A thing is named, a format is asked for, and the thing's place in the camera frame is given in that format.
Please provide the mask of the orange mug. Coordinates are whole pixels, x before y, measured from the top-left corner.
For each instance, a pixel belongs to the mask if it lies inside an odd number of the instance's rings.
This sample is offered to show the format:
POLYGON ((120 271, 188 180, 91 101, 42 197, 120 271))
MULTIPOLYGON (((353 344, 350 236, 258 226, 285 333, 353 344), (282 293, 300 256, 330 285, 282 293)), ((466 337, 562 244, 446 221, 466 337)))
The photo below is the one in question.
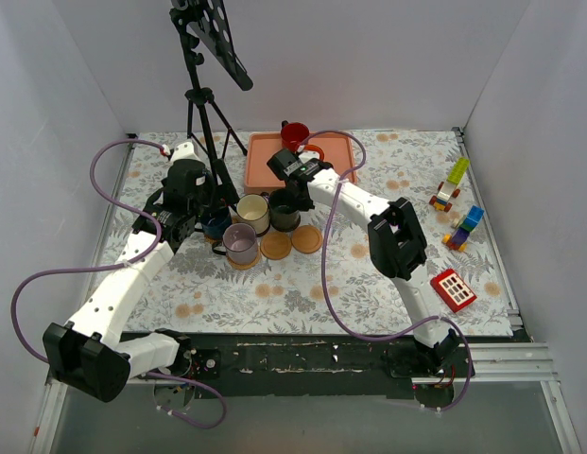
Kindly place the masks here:
POLYGON ((318 159, 320 161, 324 160, 324 152, 323 150, 316 146, 316 145, 312 145, 312 144, 307 144, 302 148, 302 153, 315 153, 318 156, 318 159))

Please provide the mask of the cream enamel mug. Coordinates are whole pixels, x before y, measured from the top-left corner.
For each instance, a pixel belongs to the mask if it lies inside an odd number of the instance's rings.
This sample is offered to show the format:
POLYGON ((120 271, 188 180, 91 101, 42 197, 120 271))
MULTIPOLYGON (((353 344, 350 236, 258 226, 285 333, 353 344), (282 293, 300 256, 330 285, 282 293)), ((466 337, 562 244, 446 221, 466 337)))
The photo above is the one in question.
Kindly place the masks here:
POLYGON ((243 196, 233 210, 233 225, 243 236, 263 236, 270 228, 267 200, 256 194, 243 196))

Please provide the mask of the dark blue mug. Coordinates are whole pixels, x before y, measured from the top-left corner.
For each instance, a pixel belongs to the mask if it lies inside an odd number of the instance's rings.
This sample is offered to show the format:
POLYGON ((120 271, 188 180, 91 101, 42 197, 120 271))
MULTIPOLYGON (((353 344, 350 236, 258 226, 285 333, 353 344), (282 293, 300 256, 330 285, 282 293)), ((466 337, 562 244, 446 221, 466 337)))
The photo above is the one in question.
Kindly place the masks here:
POLYGON ((228 227, 232 225, 229 207, 222 207, 211 214, 204 214, 199 219, 203 234, 212 240, 220 240, 228 227))

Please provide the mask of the red mug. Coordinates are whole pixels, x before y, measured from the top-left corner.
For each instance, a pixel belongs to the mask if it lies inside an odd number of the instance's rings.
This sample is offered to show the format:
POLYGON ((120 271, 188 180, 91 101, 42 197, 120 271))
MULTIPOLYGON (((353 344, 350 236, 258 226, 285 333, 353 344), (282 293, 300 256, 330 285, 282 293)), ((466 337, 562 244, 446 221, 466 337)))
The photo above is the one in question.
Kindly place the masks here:
POLYGON ((281 124, 280 136, 283 148, 296 152, 300 144, 309 136, 307 126, 300 122, 288 122, 281 124))

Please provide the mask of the dark green mug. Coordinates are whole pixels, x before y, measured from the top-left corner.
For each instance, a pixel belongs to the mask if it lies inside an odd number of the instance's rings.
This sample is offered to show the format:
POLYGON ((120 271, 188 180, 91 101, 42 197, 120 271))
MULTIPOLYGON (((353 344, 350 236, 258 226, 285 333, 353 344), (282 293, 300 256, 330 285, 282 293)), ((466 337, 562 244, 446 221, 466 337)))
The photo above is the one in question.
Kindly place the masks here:
POLYGON ((280 232, 295 230, 300 222, 300 212, 294 206, 295 198, 286 189, 273 191, 268 197, 270 222, 274 229, 280 232))

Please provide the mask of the grey lilac mug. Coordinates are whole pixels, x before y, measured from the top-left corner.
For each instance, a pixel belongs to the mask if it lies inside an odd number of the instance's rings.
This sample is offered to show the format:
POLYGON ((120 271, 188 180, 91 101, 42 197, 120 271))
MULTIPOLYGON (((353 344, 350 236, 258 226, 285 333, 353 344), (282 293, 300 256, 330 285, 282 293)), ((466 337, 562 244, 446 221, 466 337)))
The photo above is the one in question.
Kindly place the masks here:
POLYGON ((237 266, 248 266, 259 254, 256 232, 249 224, 234 223, 212 245, 212 251, 225 255, 237 266))

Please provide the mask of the light wooden coaster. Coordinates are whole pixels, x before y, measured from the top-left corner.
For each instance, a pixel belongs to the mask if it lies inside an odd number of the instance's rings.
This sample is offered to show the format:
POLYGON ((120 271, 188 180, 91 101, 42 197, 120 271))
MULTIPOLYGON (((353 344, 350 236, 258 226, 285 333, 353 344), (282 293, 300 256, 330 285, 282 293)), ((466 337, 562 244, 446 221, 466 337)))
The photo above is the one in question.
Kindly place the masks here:
POLYGON ((322 246, 322 233, 313 225, 303 225, 295 229, 291 235, 291 243, 300 253, 311 254, 322 246))
POLYGON ((281 260, 287 257, 292 249, 289 235, 283 232, 269 232, 261 240, 260 251, 270 260, 281 260))

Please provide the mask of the woven cork coaster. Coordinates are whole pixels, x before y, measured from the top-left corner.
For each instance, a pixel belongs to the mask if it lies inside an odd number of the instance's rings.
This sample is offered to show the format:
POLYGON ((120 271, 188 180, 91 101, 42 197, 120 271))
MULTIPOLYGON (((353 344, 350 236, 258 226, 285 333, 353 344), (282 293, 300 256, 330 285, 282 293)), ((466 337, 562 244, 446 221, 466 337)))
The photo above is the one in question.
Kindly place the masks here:
POLYGON ((258 264, 260 262, 262 258, 262 254, 260 251, 257 252, 257 255, 255 256, 255 258, 250 262, 250 263, 237 263, 235 261, 233 261, 228 255, 226 256, 226 259, 228 261, 228 263, 231 265, 231 267, 235 270, 239 270, 239 271, 245 271, 248 269, 251 269, 252 267, 254 267, 256 264, 258 264))

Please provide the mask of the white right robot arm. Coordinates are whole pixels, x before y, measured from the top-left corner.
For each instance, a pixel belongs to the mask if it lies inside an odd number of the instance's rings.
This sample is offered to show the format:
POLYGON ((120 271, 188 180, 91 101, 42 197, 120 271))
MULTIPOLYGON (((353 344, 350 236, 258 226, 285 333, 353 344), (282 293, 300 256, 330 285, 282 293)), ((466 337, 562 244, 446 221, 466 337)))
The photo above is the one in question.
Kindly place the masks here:
POLYGON ((427 241, 412 203, 377 197, 337 174, 331 164, 285 148, 268 160, 268 168, 285 183, 297 209, 329 205, 365 231, 372 264, 397 288, 411 320, 420 368, 433 376, 450 368, 459 335, 442 319, 426 268, 427 241))

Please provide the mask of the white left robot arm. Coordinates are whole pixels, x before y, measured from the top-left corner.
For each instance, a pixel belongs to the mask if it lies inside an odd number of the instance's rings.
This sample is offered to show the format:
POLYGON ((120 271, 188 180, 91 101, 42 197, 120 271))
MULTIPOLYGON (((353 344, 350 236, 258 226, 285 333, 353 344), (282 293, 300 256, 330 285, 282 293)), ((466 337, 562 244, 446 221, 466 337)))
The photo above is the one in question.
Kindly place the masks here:
POLYGON ((126 246, 92 296, 66 324, 50 324, 43 346, 51 375, 90 396, 110 402, 127 382, 155 370, 180 378, 193 365, 193 343, 170 329, 123 341, 132 310, 159 271, 195 232, 216 185, 192 142, 164 151, 169 169, 160 189, 135 220, 126 246))

